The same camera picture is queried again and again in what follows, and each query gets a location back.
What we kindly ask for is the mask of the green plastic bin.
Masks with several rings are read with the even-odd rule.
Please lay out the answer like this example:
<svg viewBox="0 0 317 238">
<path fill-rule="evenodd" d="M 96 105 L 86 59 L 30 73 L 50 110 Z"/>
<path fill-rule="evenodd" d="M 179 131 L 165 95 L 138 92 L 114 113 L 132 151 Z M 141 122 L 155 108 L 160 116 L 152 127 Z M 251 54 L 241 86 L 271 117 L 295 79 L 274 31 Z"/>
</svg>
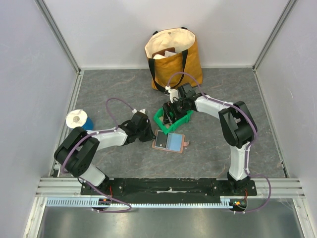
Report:
<svg viewBox="0 0 317 238">
<path fill-rule="evenodd" d="M 185 116 L 183 116 L 180 119 L 175 120 L 172 122 L 171 119 L 167 119 L 167 123 L 163 123 L 163 116 L 164 111 L 163 108 L 160 108 L 154 115 L 153 119 L 154 122 L 158 125 L 158 127 L 161 129 L 161 131 L 167 135 L 169 133 L 175 132 L 181 125 L 188 123 L 191 119 L 191 115 L 194 113 L 194 111 L 187 111 Z"/>
</svg>

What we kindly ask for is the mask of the black VIP credit card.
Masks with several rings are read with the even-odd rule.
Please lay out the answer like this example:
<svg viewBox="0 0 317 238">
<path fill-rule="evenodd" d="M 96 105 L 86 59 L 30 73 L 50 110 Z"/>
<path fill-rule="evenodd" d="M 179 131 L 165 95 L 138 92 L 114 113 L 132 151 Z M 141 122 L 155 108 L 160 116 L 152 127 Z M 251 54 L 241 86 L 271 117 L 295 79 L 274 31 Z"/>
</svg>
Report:
<svg viewBox="0 0 317 238">
<path fill-rule="evenodd" d="M 166 148 L 168 141 L 168 135 L 164 134 L 163 131 L 158 131 L 155 140 L 155 147 Z"/>
</svg>

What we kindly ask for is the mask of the pink leather card holder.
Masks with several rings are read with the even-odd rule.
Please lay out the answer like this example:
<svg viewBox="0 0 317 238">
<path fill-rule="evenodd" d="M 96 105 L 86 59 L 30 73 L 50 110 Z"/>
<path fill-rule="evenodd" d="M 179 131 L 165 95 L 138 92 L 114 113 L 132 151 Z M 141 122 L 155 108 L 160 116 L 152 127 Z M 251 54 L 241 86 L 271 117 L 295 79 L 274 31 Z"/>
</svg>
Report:
<svg viewBox="0 0 317 238">
<path fill-rule="evenodd" d="M 162 150 L 162 151 L 168 151 L 168 152 L 175 152 L 175 153 L 182 153 L 184 148 L 187 148 L 189 145 L 189 141 L 185 140 L 184 134 L 178 134 L 178 133 L 169 133 L 168 135 L 168 141 L 166 148 L 157 148 L 155 147 L 155 140 L 152 143 L 152 148 Z"/>
</svg>

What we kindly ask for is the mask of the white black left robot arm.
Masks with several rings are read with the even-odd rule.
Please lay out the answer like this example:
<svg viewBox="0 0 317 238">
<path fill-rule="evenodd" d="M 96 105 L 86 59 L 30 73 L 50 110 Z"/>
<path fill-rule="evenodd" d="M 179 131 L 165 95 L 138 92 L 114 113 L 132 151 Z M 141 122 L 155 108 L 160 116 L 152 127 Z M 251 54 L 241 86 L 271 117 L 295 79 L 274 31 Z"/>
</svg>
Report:
<svg viewBox="0 0 317 238">
<path fill-rule="evenodd" d="M 149 117 L 137 111 L 132 119 L 126 120 L 118 128 L 91 131 L 82 127 L 74 128 L 54 153 L 54 159 L 62 165 L 61 171 L 68 171 L 75 178 L 92 184 L 97 194 L 107 193 L 108 177 L 92 164 L 99 150 L 124 146 L 139 140 L 148 142 L 155 139 Z"/>
</svg>

